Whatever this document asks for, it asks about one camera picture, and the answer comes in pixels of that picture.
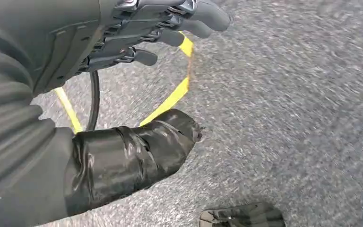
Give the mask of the robot left hand grey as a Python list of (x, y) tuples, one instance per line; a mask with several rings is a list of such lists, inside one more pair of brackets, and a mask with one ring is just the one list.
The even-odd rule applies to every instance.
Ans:
[(157, 56), (225, 31), (210, 0), (0, 0), (0, 227), (33, 227), (107, 205), (176, 173), (201, 137), (170, 109), (142, 127), (73, 133), (32, 100), (82, 72)]

